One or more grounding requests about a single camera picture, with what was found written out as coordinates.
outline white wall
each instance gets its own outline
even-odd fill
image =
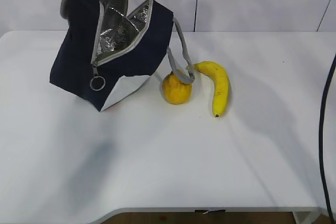
[[[316,31],[329,0],[199,0],[196,31]]]
[[[129,0],[129,10],[145,0]],[[184,31],[192,31],[196,0],[157,0],[174,11]],[[10,30],[66,30],[60,0],[0,0],[0,36]]]
[[[331,0],[319,31],[336,31],[336,0]]]
[[[60,0],[0,0],[0,36],[10,30],[65,30]]]
[[[130,0],[129,11],[144,0]],[[157,0],[192,31],[196,0]],[[198,0],[196,31],[315,31],[329,0]],[[60,0],[0,0],[0,36],[10,30],[66,30]],[[336,0],[320,30],[336,31]]]

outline white bag panel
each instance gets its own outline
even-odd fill
[[[119,78],[118,82],[115,84],[110,95],[107,97],[104,106],[100,111],[104,111],[108,107],[114,105],[115,103],[121,101],[125,97],[129,96],[131,93],[136,91],[150,76],[122,76]]]

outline yellow lemon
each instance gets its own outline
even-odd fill
[[[162,90],[166,101],[171,104],[182,104],[189,100],[193,86],[181,82],[173,72],[162,82]]]

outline navy blue bag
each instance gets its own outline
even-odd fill
[[[173,13],[146,0],[127,16],[128,0],[62,0],[69,29],[50,73],[50,83],[103,111],[136,91],[168,54],[172,71],[192,83],[193,65]],[[188,75],[177,71],[169,48],[173,24]]]

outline banana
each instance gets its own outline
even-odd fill
[[[203,61],[197,64],[194,64],[194,68],[209,76],[215,83],[215,93],[213,100],[213,115],[219,117],[224,114],[228,94],[229,94],[229,78],[225,69],[212,61]]]

